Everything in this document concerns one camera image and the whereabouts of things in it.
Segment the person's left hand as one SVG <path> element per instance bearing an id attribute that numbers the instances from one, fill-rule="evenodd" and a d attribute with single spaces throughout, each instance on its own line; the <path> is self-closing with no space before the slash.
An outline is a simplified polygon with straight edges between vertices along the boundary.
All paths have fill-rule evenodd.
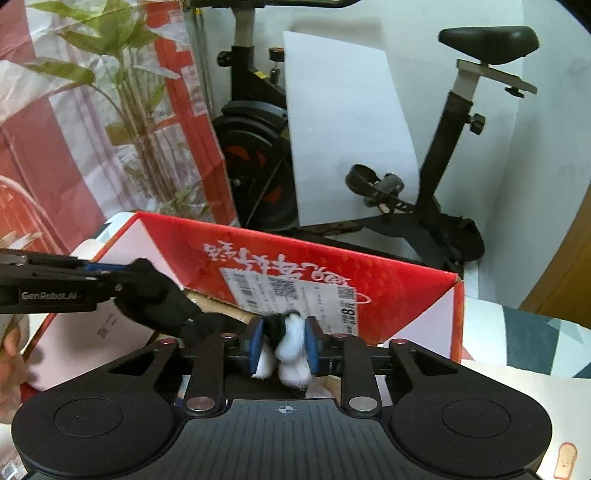
<path id="1" fill-rule="evenodd" d="M 12 422 L 22 403 L 21 386 L 29 372 L 22 352 L 31 340 L 30 317 L 15 315 L 1 336 L 1 424 Z"/>

